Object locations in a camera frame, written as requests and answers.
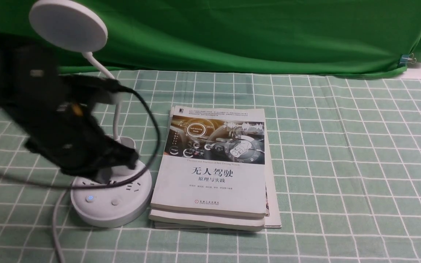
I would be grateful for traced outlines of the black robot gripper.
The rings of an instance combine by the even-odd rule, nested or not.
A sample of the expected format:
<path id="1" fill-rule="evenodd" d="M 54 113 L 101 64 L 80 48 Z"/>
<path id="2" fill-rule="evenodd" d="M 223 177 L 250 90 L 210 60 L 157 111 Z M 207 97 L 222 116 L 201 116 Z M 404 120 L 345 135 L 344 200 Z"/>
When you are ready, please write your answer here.
<path id="1" fill-rule="evenodd" d="M 92 115 L 96 103 L 120 88 L 118 80 L 101 77 L 28 79 L 14 85 L 2 108 L 27 133 L 29 151 L 66 175 L 92 175 L 93 182 L 109 185 L 112 167 L 134 170 L 139 160 L 132 138 L 106 135 Z"/>

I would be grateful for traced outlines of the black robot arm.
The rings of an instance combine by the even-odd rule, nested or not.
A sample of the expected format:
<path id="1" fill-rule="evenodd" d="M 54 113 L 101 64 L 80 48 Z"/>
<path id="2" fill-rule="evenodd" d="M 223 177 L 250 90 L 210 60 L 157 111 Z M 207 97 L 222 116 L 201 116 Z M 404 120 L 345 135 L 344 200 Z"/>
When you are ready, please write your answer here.
<path id="1" fill-rule="evenodd" d="M 107 184 L 110 168 L 135 169 L 138 153 L 107 136 L 92 116 L 121 88 L 115 79 L 61 75 L 51 49 L 0 32 L 0 109 L 28 135 L 25 148 L 63 174 Z"/>

